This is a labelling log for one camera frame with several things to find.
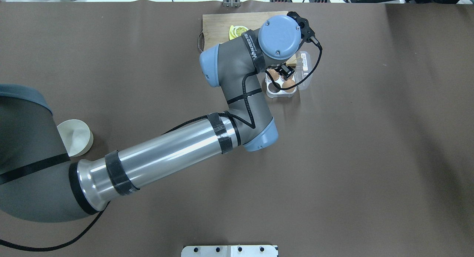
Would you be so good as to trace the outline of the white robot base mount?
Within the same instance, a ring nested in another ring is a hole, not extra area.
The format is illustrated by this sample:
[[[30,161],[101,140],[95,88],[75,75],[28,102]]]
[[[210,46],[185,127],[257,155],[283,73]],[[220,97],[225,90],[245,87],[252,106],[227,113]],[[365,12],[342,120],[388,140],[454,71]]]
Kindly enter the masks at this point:
[[[279,250],[274,245],[186,246],[181,257],[279,257]]]

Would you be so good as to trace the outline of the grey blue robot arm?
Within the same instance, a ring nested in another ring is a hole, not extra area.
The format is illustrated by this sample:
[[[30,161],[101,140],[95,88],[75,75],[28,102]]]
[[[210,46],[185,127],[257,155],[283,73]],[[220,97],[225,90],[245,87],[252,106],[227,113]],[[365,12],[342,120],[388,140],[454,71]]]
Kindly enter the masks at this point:
[[[71,161],[41,93],[2,84],[1,210],[34,222],[78,220],[217,154],[274,144],[279,134],[257,75],[276,69],[290,76],[285,63],[303,43],[320,47],[308,20],[290,11],[203,51],[203,74],[210,86],[221,88],[228,110],[95,161]]]

